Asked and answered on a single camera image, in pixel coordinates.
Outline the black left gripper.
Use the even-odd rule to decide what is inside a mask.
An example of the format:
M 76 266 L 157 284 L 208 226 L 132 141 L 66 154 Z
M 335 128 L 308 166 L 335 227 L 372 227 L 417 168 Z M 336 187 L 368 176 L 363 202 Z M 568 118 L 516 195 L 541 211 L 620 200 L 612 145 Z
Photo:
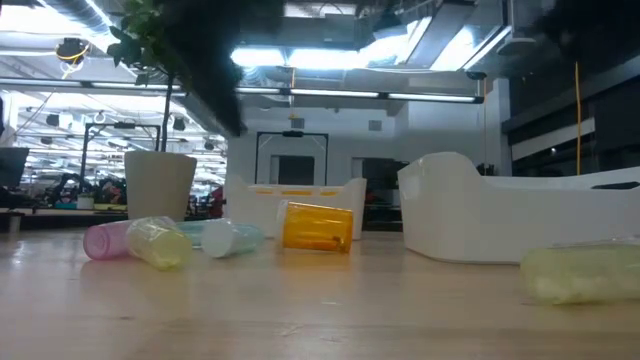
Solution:
M 274 33 L 284 17 L 283 0 L 166 0 L 165 41 L 190 70 L 209 71 L 199 81 L 200 97 L 232 137 L 247 131 L 231 53 L 244 30 Z

